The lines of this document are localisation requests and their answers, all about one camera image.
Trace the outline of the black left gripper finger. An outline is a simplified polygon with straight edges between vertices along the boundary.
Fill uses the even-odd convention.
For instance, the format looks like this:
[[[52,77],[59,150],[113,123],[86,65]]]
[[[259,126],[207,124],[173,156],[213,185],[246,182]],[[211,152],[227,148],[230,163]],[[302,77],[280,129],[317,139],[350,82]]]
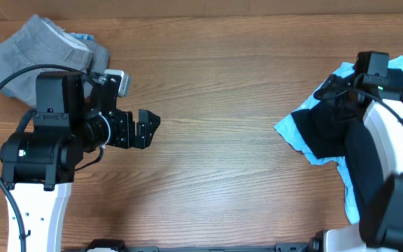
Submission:
[[[139,121],[137,122],[137,134],[140,137],[152,138],[160,126],[161,118],[148,110],[139,110]]]
[[[137,122],[134,147],[139,149],[149,147],[152,137],[153,133],[151,132],[150,124],[146,122]]]

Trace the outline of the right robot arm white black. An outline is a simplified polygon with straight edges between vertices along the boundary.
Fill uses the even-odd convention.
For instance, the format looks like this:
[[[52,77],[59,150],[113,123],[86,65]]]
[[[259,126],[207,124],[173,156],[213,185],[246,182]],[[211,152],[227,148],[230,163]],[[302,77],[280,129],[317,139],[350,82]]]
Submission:
[[[313,251],[403,251],[403,71],[389,63],[385,52],[360,52],[351,75],[314,93],[309,145],[345,157],[359,220],[321,232]]]

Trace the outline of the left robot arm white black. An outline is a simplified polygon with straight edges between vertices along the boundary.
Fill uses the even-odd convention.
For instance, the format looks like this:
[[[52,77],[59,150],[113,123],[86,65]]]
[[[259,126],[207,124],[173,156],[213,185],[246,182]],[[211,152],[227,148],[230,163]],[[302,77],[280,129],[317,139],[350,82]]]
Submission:
[[[3,144],[2,180],[17,204],[24,234],[9,211],[8,250],[18,251],[16,237],[26,251],[60,251],[66,207],[75,173],[85,153],[116,148],[149,147],[160,117],[139,110],[130,112],[116,102],[129,87],[127,74],[106,70],[94,80],[71,71],[40,73],[36,78],[36,108],[20,121]]]

